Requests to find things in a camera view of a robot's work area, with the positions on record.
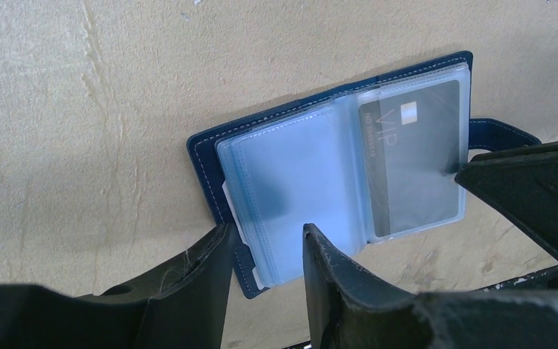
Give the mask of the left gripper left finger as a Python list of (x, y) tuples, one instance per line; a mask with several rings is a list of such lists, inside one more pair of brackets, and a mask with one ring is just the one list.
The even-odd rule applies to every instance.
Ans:
[(219, 348), (233, 225), (99, 295), (0, 284), (0, 348)]

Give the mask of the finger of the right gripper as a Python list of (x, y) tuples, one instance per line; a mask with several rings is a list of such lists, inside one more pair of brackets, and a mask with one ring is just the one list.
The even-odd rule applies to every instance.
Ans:
[(477, 155), (455, 181), (558, 261), (558, 141)]

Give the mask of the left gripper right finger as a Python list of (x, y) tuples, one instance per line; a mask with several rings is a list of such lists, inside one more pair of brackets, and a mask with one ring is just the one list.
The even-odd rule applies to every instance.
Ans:
[(303, 227), (314, 348), (558, 348), (558, 291), (412, 294)]

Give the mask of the blue leather card holder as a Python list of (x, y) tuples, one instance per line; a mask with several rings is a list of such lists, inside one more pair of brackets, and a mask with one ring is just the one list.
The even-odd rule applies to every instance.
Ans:
[[(454, 52), (296, 99), (189, 138), (187, 152), (214, 221), (233, 223), (238, 229), (233, 269), (246, 298), (302, 276), (307, 223), (318, 226), (336, 248), (351, 256), (369, 244), (412, 234), (372, 239), (358, 94), (442, 79), (460, 81), (465, 160), (458, 171), (467, 163), (469, 151), (539, 144), (537, 137), (510, 124), (470, 116), (472, 67), (471, 52)], [(466, 191), (457, 186), (464, 193), (465, 214)]]

